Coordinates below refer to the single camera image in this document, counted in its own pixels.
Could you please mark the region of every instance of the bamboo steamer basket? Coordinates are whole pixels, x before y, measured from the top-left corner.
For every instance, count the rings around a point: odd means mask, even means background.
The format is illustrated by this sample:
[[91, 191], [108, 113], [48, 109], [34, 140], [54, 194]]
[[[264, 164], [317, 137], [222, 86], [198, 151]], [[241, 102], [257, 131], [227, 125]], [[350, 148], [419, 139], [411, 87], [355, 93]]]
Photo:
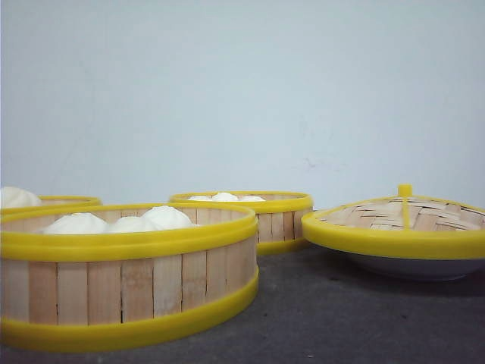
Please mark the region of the bamboo steamer basket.
[[462, 278], [485, 266], [485, 210], [414, 196], [369, 199], [307, 214], [303, 235], [362, 268], [419, 281]]
[[[302, 234], [302, 216], [313, 211], [313, 201], [306, 193], [284, 191], [227, 191], [238, 196], [259, 196], [260, 202], [208, 202], [214, 206], [245, 206], [258, 218], [258, 255], [286, 253], [309, 245]], [[217, 192], [179, 193], [171, 202], [197, 203], [191, 196], [213, 196]]]
[[63, 215], [107, 222], [161, 204], [95, 206], [2, 218], [2, 342], [84, 352], [161, 343], [243, 311], [258, 286], [255, 213], [168, 204], [200, 227], [127, 234], [43, 235]]
[[11, 215], [22, 212], [31, 211], [48, 211], [57, 209], [59, 207], [75, 208], [83, 206], [98, 206], [101, 205], [101, 200], [98, 197], [91, 196], [39, 196], [42, 205], [27, 206], [27, 207], [12, 207], [9, 209], [2, 209], [1, 214]]

